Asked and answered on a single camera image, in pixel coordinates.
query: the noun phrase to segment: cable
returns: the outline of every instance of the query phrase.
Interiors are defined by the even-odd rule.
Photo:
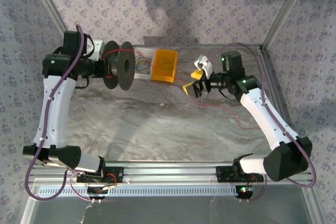
[[[47,104],[46,104],[46,109],[45,109],[45,113],[44,113],[44,122],[43,122],[43,131],[42,131],[42,135],[41,135],[41,141],[40,141],[40,145],[38,146],[37,148],[37,151],[33,157],[33,160],[31,161],[29,167],[28,167],[28,170],[27,170],[27,173],[26,173],[26,176],[25,176],[25,189],[27,191],[27,193],[29,194],[29,196],[31,198],[33,198],[34,200],[38,200],[38,201],[48,201],[48,200],[51,200],[51,199],[55,199],[58,195],[61,194],[61,192],[63,191],[64,187],[65,187],[65,184],[66,184],[66,181],[67,181],[67,173],[68,173],[68,170],[65,171],[64,173],[64,179],[63,179],[63,183],[62,183],[62,186],[60,188],[60,190],[52,195],[51,197],[48,197],[48,198],[41,198],[41,197],[38,197],[36,195],[34,195],[32,193],[32,191],[30,191],[29,189],[29,177],[30,177],[30,173],[34,167],[34,164],[42,150],[42,147],[43,147],[43,144],[45,142],[45,139],[46,139],[46,136],[47,136],[47,125],[48,125],[48,117],[49,117],[49,110],[50,110],[50,104],[51,104],[51,101],[53,100],[53,97],[57,91],[57,89],[59,88],[59,86],[62,84],[62,82],[66,79],[66,77],[70,74],[70,72],[72,71],[72,69],[75,67],[77,61],[79,60],[80,56],[81,56],[81,53],[83,51],[83,47],[84,47],[84,33],[83,33],[83,30],[82,28],[80,27],[80,25],[76,25],[76,29],[78,32],[80,32],[80,46],[79,46],[79,50],[78,50],[78,53],[74,59],[74,61],[72,62],[71,66],[68,68],[68,70],[63,74],[63,76],[60,78],[60,80],[57,82],[57,84],[55,85],[55,87],[51,90],[51,93],[48,97],[48,101],[47,101]]]
[[[258,185],[259,185],[259,182],[258,182],[257,177],[254,176],[253,174],[250,175],[250,180],[249,180],[249,182],[246,184],[245,187],[247,187],[247,186],[251,183],[251,179],[252,179],[252,178],[254,178],[254,180],[257,182],[257,186],[255,187],[255,189],[257,189],[257,188],[258,188]]]
[[[95,201],[94,199],[87,199],[87,198],[81,196],[81,195],[74,189],[74,187],[73,187],[73,185],[72,185],[72,178],[73,178],[75,175],[77,175],[77,174],[80,174],[80,173],[79,173],[79,172],[74,172],[74,173],[72,174],[72,176],[70,177],[70,181],[69,181],[69,182],[70,182],[70,187],[71,187],[72,191],[73,191],[79,198],[81,198],[82,200],[89,201],[89,202],[94,202],[94,201]]]
[[[255,128],[243,128],[243,127],[241,126],[241,124],[240,124],[240,120],[239,120],[239,118],[236,116],[236,114],[235,114],[232,110],[230,110],[229,108],[227,108],[227,107],[221,106],[221,105],[216,104],[216,103],[202,104],[202,103],[198,103],[198,102],[197,102],[194,98],[192,98],[192,97],[191,97],[191,99],[192,99],[192,100],[194,101],[194,103],[195,103],[196,105],[198,105],[198,106],[205,106],[205,107],[208,107],[208,106],[216,106],[216,107],[220,107],[220,108],[222,108],[222,109],[224,109],[224,110],[227,110],[228,112],[230,112],[230,113],[235,117],[235,119],[236,119],[237,122],[238,122],[238,126],[239,126],[239,128],[241,128],[242,130],[260,130],[259,127],[255,127]]]
[[[165,65],[165,67],[161,67],[160,70],[167,72],[167,71],[172,70],[174,68],[174,62],[170,57],[168,57],[168,56],[164,56],[164,57],[167,58],[164,61],[162,61],[162,58],[159,58],[160,65]]]
[[[139,52],[139,51],[135,51],[135,50],[131,50],[131,49],[121,49],[121,48],[120,48],[120,49],[115,49],[115,50],[109,51],[109,52],[107,52],[107,53],[103,56],[103,59],[106,59],[106,56],[107,56],[107,55],[112,54],[112,53],[114,53],[114,52],[118,52],[118,51],[135,52],[135,53],[139,54],[145,61],[147,61],[148,64],[150,64],[154,69],[160,71],[158,68],[156,68],[154,65],[152,65],[152,62],[151,62],[149,59],[147,59],[141,52]],[[162,72],[162,71],[160,71],[160,72],[161,72],[163,75],[166,75],[166,76],[171,77],[171,75],[169,75],[169,74],[166,74],[166,73],[164,73],[164,72]],[[179,81],[179,82],[182,83],[182,84],[186,84],[184,81],[182,81],[182,80],[180,80],[180,79],[178,79],[178,78],[175,78],[175,80],[176,80],[176,81]]]
[[[317,180],[317,175],[316,175],[316,170],[314,167],[314,164],[312,163],[311,159],[309,158],[308,154],[304,151],[304,149],[301,147],[301,145],[296,141],[296,139],[294,139],[288,132],[287,130],[283,127],[283,125],[279,122],[279,120],[276,118],[276,116],[273,114],[272,110],[270,109],[270,107],[268,106],[268,104],[266,103],[266,99],[265,99],[265,84],[266,84],[266,80],[265,80],[265,71],[263,66],[261,66],[259,64],[259,61],[257,59],[257,56],[253,53],[253,51],[251,50],[250,47],[246,46],[245,44],[242,43],[236,43],[237,45],[243,46],[245,48],[247,48],[247,50],[249,50],[249,52],[254,56],[259,71],[260,71],[260,75],[261,75],[261,100],[262,100],[262,104],[265,106],[268,114],[270,115],[270,117],[273,119],[273,121],[275,122],[275,124],[281,129],[282,133],[284,135],[286,135],[293,143],[294,145],[298,148],[298,150],[301,152],[301,154],[304,156],[304,158],[306,159],[308,166],[311,170],[312,173],[312,181],[311,183],[309,183],[308,185],[304,185],[304,184],[300,184],[290,178],[287,178],[290,182],[292,182],[293,184],[303,187],[303,188],[310,188],[313,187],[316,183]]]
[[[115,177],[115,175],[113,173],[108,173],[107,176],[113,177],[113,179],[114,179],[113,185],[116,186],[117,185],[117,178]]]
[[[222,96],[224,96],[227,100],[230,100],[230,101],[236,101],[235,99],[230,99],[229,97],[227,97],[226,95],[224,95],[223,94],[223,92],[219,89],[218,90],[221,94],[222,94]]]
[[[103,56],[103,59],[105,59],[107,55],[112,54],[112,53],[114,53],[114,52],[118,52],[118,51],[130,51],[130,52],[136,52],[136,53],[138,53],[142,58],[144,58],[144,59],[145,59],[145,60],[146,60],[146,61],[147,61],[153,68],[155,68],[156,70],[159,71],[159,69],[156,68],[154,65],[152,65],[152,63],[150,62],[150,60],[148,60],[142,53],[140,53],[139,51],[131,50],[131,49],[115,49],[115,50],[109,51],[109,52],[107,52],[107,53]],[[176,81],[179,81],[179,82],[182,83],[182,84],[186,84],[184,81],[182,81],[182,80],[180,80],[180,79],[178,79],[178,78],[176,78],[176,77],[175,77],[175,80],[176,80]],[[227,108],[227,107],[224,107],[224,106],[219,105],[219,104],[216,104],[216,103],[211,103],[211,104],[201,104],[201,103],[196,102],[196,100],[193,99],[192,97],[191,97],[191,99],[192,99],[193,102],[194,102],[196,105],[198,105],[198,106],[217,106],[217,107],[220,107],[220,108],[222,108],[222,109],[225,109],[225,110],[229,111],[229,112],[235,117],[235,119],[236,119],[237,122],[238,122],[238,126],[239,126],[239,128],[241,128],[242,130],[260,130],[259,127],[254,127],[254,128],[243,128],[243,127],[240,125],[240,120],[239,120],[239,118],[236,116],[236,114],[235,114],[232,110],[230,110],[229,108]]]
[[[250,202],[250,201],[254,201],[254,200],[257,200],[257,199],[261,198],[264,195],[264,193],[266,191],[266,188],[267,188],[267,175],[266,174],[264,174],[264,180],[265,180],[264,187],[257,197],[255,197],[253,199],[242,200],[242,201]]]
[[[135,58],[135,69],[138,73],[149,74],[151,65],[148,64],[140,55]]]
[[[254,58],[257,61],[258,69],[259,69],[259,72],[261,74],[261,68],[260,68],[259,62],[258,62],[257,57],[255,56],[255,54],[252,52],[252,50],[250,49],[250,47],[248,45],[243,44],[243,43],[239,43],[239,42],[234,42],[234,43],[229,43],[229,44],[224,45],[219,50],[217,50],[215,53],[213,53],[210,57],[208,57],[207,62],[211,61],[217,54],[219,54],[220,52],[224,51],[224,49],[226,49],[227,47],[236,47],[236,46],[245,47],[247,50],[249,50],[252,53],[252,55],[254,56]]]

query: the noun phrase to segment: red wire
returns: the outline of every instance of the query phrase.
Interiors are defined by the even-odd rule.
[[[257,177],[256,176],[254,176],[253,174],[251,174],[251,177],[253,177],[254,178],[254,180],[257,182],[257,185],[256,185],[256,189],[258,188],[258,185],[259,185],[259,182],[258,182],[258,180],[257,180]]]
[[[139,51],[135,51],[135,50],[131,50],[131,49],[121,49],[121,48],[120,48],[120,49],[115,49],[115,50],[112,50],[112,51],[107,52],[107,53],[103,56],[103,59],[106,59],[106,56],[107,56],[107,55],[112,54],[112,53],[114,53],[114,52],[119,52],[119,51],[128,51],[128,52],[136,52],[136,53],[138,53],[138,54],[139,54],[142,58],[144,58],[144,60],[145,60],[147,63],[149,63],[155,70],[157,70],[157,71],[161,72],[162,74],[164,74],[164,75],[170,77],[169,74],[164,73],[163,71],[161,71],[160,69],[158,69],[158,68],[156,68],[154,65],[152,65],[152,63],[150,62],[150,60],[148,60],[148,59],[147,59],[142,53],[140,53]],[[176,77],[175,77],[175,80],[176,80],[176,81],[179,81],[179,82],[182,83],[182,84],[186,84],[184,81],[182,81],[182,80],[180,80],[180,79],[178,79],[178,78],[176,78]],[[238,122],[238,126],[239,126],[239,128],[241,128],[242,130],[260,130],[259,127],[254,127],[254,128],[243,128],[243,127],[241,126],[241,124],[240,124],[240,120],[239,120],[239,118],[236,116],[236,114],[235,114],[232,110],[230,110],[229,108],[227,108],[227,107],[225,107],[225,106],[222,106],[222,105],[219,105],[219,104],[216,104],[216,103],[202,104],[202,103],[198,103],[198,102],[196,102],[196,100],[195,100],[194,98],[192,98],[192,97],[191,97],[191,99],[192,99],[193,102],[194,102],[196,105],[198,105],[198,106],[205,106],[205,107],[208,107],[208,106],[216,106],[216,107],[220,107],[220,108],[222,108],[222,109],[224,109],[224,110],[229,111],[229,112],[235,117],[235,119],[236,119],[237,122]]]
[[[115,177],[115,175],[113,173],[108,173],[107,176],[112,176],[114,178],[114,185],[117,185],[117,178]]]

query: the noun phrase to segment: white object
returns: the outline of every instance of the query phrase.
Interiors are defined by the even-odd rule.
[[[94,173],[99,169],[100,158],[88,153],[81,152],[80,161],[75,170]]]
[[[269,102],[267,96],[265,95],[265,103],[268,104],[269,108],[272,110],[274,116],[278,121],[287,129],[287,132],[294,138],[298,136],[294,130],[292,130],[282,119],[273,105]],[[260,126],[262,132],[265,134],[268,141],[269,147],[273,151],[276,147],[280,145],[280,142],[291,143],[291,140],[283,135],[279,126],[273,121],[272,117],[269,115],[268,111],[262,104],[261,100],[261,89],[255,88],[249,90],[247,94],[243,94],[240,103],[250,112],[253,118],[256,120]]]
[[[203,70],[207,79],[210,78],[210,74],[213,73],[212,64],[208,61],[208,58],[204,55],[201,55],[195,62],[194,65],[198,70]]]
[[[103,47],[103,41],[102,40],[93,40],[93,43],[95,45],[95,50],[93,54],[89,57],[90,60],[98,61],[99,56],[102,53],[101,49]],[[86,46],[86,52],[89,54],[93,50],[93,45],[91,41],[88,39],[87,46]]]
[[[260,155],[249,155],[243,157],[240,161],[240,166],[244,173],[266,174],[264,168],[264,157]]]
[[[255,88],[249,90],[247,94],[243,94],[240,100],[241,104],[250,112],[253,118],[256,120],[260,126],[262,132],[266,136],[269,147],[273,151],[276,147],[280,146],[281,142],[285,144],[290,143],[291,140],[283,135],[279,126],[273,121],[272,117],[269,115],[263,102],[261,100],[261,89]],[[281,123],[281,125],[287,129],[287,132],[294,138],[298,134],[292,130],[287,123],[282,119],[273,105],[269,102],[269,99],[265,95],[265,103],[268,104],[269,108],[272,110],[272,113]],[[240,161],[241,168],[244,173],[257,173],[257,174],[266,174],[264,169],[264,158],[258,155],[249,155],[243,157]]]
[[[151,63],[154,63],[156,48],[138,48],[135,47],[134,51],[140,52],[146,59],[150,60]],[[153,73],[153,66],[150,67],[150,72],[148,74],[146,73],[135,73],[134,78],[135,79],[144,79],[144,80],[151,80],[152,79],[152,73]]]
[[[60,78],[60,76],[48,76],[48,78],[45,78],[43,81],[44,98],[42,104],[42,113],[38,130],[33,140],[37,146],[40,145],[40,138],[42,136],[44,115],[48,98],[50,96],[51,90],[55,87]],[[44,148],[50,148],[51,145],[55,145],[56,148],[62,148],[66,146],[69,104],[75,86],[76,81],[67,78],[57,89],[54,95],[54,99],[50,103],[47,135],[43,145]]]

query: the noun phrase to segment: patterned wallpaper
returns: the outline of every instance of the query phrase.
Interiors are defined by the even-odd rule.
[[[53,0],[67,27],[136,45],[261,44],[282,0]]]
[[[14,223],[43,98],[42,59],[62,36],[40,0],[0,0],[0,223]]]
[[[336,0],[297,0],[270,56],[296,130],[313,141],[322,202],[336,223]]]

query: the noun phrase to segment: metal frame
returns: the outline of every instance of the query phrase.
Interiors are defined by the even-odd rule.
[[[54,21],[57,29],[61,34],[67,30],[65,23],[60,17],[52,0],[41,0],[52,20]],[[259,52],[261,64],[265,69],[265,76],[269,84],[270,98],[273,99],[273,105],[279,114],[287,121],[290,122],[288,111],[282,106],[284,101],[281,92],[277,91],[277,83],[271,75],[272,63],[267,57],[267,49],[275,39],[280,30],[283,22],[289,14],[296,0],[284,0],[283,4],[278,11],[274,21],[262,44],[263,51]],[[108,166],[123,166],[124,178],[123,183],[118,185],[118,188],[146,188],[150,186],[188,186],[197,187],[203,186],[208,188],[221,187],[230,188],[232,185],[228,183],[219,184],[215,176],[215,167],[223,165],[232,165],[225,162],[109,162]],[[32,185],[32,192],[37,194],[41,192],[43,187],[53,187],[57,189],[60,187],[64,168],[43,167],[35,166],[29,178],[29,183]],[[306,183],[311,180],[309,172],[293,176],[296,181]],[[268,181],[269,184],[275,184],[273,181]],[[75,188],[79,191],[84,189],[83,185],[75,184]],[[289,185],[287,180],[276,182],[277,185]],[[67,182],[64,196],[72,196],[69,192],[69,182]],[[307,208],[313,223],[327,223],[327,218],[323,210],[318,191],[315,188],[302,189]],[[29,223],[33,214],[35,201],[26,195],[26,205],[22,215],[21,223]]]
[[[54,5],[52,0],[41,0],[47,12],[50,15],[50,18],[55,23],[56,28],[63,35],[65,31],[67,31],[67,26],[63,22],[61,16],[59,15],[56,6]]]
[[[265,38],[264,38],[264,41],[262,42],[264,49],[268,49],[270,47],[271,43],[273,42],[273,40],[277,36],[282,24],[284,23],[285,19],[287,18],[290,10],[292,9],[295,1],[296,0],[283,0],[280,9],[277,12],[276,17],[273,20]]]
[[[110,197],[128,196],[234,196],[235,186],[244,183],[218,183],[216,166],[231,166],[229,162],[148,162],[148,161],[115,161],[107,162],[108,167],[124,167],[123,183],[109,191]],[[40,196],[54,194],[60,188],[64,168],[35,166],[30,177],[33,192]],[[311,181],[310,172],[304,172],[292,177],[300,183]],[[86,195],[87,186],[73,183],[77,192]],[[291,182],[282,180],[272,185],[291,185]],[[302,189],[307,208],[313,223],[325,223],[326,219],[321,201],[314,188]],[[69,180],[60,197],[76,196],[70,191]],[[29,223],[35,206],[35,201],[26,196],[26,207],[21,223]]]
[[[274,107],[283,116],[285,109],[281,106],[283,101],[276,92],[274,87],[274,78],[271,78],[270,66],[271,62],[260,51],[259,59],[264,66],[265,75],[268,83],[270,83],[270,96],[273,98]],[[118,184],[118,189],[157,189],[157,187],[165,187],[169,189],[178,189],[181,186],[190,189],[227,189],[235,185],[243,185],[243,183],[218,183],[216,177],[216,166],[231,166],[230,162],[148,162],[148,161],[110,161],[106,166],[109,167],[124,167],[123,183]],[[35,166],[29,178],[29,183],[33,186],[33,192],[41,195],[48,195],[41,190],[60,188],[63,180],[64,168]],[[292,176],[292,179],[300,183],[309,183],[311,181],[310,172],[304,172]],[[271,185],[291,185],[287,180],[273,182],[268,180]],[[87,187],[76,184],[74,187],[83,196],[83,189],[86,191]],[[307,208],[313,223],[326,223],[326,215],[323,211],[321,200],[315,188],[302,189]],[[63,192],[64,196],[74,196],[69,191],[69,180]],[[155,196],[155,193],[147,193],[146,196]],[[32,216],[35,201],[26,196],[26,207],[24,209],[21,223],[29,223]]]

